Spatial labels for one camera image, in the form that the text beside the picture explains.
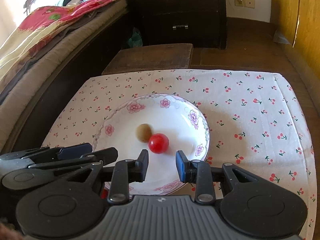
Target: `brown ball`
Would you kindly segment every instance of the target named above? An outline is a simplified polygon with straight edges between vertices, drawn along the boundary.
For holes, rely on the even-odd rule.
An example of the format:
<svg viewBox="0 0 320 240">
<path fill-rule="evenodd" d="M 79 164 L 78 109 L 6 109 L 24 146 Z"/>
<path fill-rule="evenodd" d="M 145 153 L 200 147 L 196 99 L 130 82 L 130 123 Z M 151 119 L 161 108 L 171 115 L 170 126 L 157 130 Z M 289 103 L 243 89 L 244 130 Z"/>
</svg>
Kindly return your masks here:
<svg viewBox="0 0 320 240">
<path fill-rule="evenodd" d="M 136 137 L 140 142 L 147 143 L 152 136 L 152 129 L 147 123 L 139 125 L 136 129 Z"/>
</svg>

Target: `tablecloth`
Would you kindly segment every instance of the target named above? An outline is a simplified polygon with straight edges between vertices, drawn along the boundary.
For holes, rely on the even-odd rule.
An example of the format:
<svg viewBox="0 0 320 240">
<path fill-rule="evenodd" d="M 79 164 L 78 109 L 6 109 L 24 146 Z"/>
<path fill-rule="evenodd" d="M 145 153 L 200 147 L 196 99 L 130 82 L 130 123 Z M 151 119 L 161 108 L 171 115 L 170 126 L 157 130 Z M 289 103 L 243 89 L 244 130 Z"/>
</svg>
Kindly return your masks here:
<svg viewBox="0 0 320 240">
<path fill-rule="evenodd" d="M 299 195 L 308 207 L 300 233 L 311 240 L 316 219 L 316 169 L 308 127 L 290 84 L 278 73 L 159 70 L 87 80 L 67 104 L 44 146 L 93 143 L 112 110 L 146 94 L 168 93 L 197 106 L 210 128 L 206 161 L 232 162 Z M 221 198 L 219 183 L 215 183 Z M 194 195 L 195 185 L 175 194 Z"/>
</svg>

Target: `wall socket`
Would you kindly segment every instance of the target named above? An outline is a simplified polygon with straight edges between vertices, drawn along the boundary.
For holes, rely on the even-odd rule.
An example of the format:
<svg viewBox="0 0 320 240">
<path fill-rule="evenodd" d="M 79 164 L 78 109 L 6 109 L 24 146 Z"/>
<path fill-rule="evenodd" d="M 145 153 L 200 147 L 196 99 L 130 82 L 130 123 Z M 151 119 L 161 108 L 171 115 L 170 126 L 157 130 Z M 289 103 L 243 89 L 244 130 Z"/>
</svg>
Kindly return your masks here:
<svg viewBox="0 0 320 240">
<path fill-rule="evenodd" d="M 235 0 L 235 6 L 254 8 L 255 0 Z"/>
</svg>

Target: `plate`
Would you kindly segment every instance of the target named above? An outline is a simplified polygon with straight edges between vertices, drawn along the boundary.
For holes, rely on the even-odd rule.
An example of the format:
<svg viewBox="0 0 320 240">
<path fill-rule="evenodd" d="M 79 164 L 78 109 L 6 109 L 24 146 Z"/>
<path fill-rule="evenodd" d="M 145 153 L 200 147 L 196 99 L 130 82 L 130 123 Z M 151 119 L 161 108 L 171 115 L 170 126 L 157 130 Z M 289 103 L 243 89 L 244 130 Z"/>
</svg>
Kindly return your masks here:
<svg viewBox="0 0 320 240">
<path fill-rule="evenodd" d="M 165 153 L 154 154 L 147 143 L 138 141 L 135 130 L 142 123 L 148 123 L 153 133 L 168 137 L 169 148 Z M 130 183 L 130 194 L 167 195 L 184 185 L 176 169 L 176 152 L 182 150 L 189 160 L 205 160 L 209 143 L 207 121 L 195 105 L 178 96 L 152 94 L 137 97 L 110 112 L 92 145 L 93 151 L 115 147 L 118 161 L 137 159 L 141 150 L 147 149 L 146 179 L 143 183 Z"/>
</svg>

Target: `green circle on blanket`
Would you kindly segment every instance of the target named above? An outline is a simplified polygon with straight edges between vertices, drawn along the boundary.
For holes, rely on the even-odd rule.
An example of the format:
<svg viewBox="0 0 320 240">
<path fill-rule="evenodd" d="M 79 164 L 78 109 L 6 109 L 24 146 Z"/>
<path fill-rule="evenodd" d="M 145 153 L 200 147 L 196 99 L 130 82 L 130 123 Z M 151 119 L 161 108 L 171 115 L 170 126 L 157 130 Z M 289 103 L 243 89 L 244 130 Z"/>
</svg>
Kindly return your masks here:
<svg viewBox="0 0 320 240">
<path fill-rule="evenodd" d="M 52 15 L 49 16 L 49 20 L 56 21 L 56 20 L 59 20 L 59 19 L 60 19 L 60 14 L 58 14 L 58 13 L 55 13 L 55 14 L 52 14 Z"/>
</svg>

